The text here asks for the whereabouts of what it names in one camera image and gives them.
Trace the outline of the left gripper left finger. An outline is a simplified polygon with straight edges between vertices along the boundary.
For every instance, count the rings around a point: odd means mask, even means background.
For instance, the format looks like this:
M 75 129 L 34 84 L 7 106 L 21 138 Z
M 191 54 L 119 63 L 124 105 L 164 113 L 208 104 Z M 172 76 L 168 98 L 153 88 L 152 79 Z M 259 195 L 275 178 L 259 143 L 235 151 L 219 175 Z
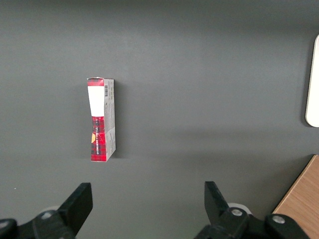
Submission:
M 1 219 L 2 239 L 74 239 L 93 208 L 90 183 L 81 183 L 56 210 L 39 213 L 18 225 L 15 219 Z

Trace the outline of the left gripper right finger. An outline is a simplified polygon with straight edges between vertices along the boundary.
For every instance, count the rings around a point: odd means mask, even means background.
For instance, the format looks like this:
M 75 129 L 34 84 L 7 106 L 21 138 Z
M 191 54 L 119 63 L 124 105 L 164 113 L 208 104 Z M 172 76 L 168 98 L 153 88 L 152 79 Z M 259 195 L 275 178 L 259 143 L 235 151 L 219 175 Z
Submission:
M 308 239 L 292 218 L 269 214 L 264 220 L 239 207 L 230 207 L 213 181 L 204 185 L 204 206 L 210 221 L 196 239 Z

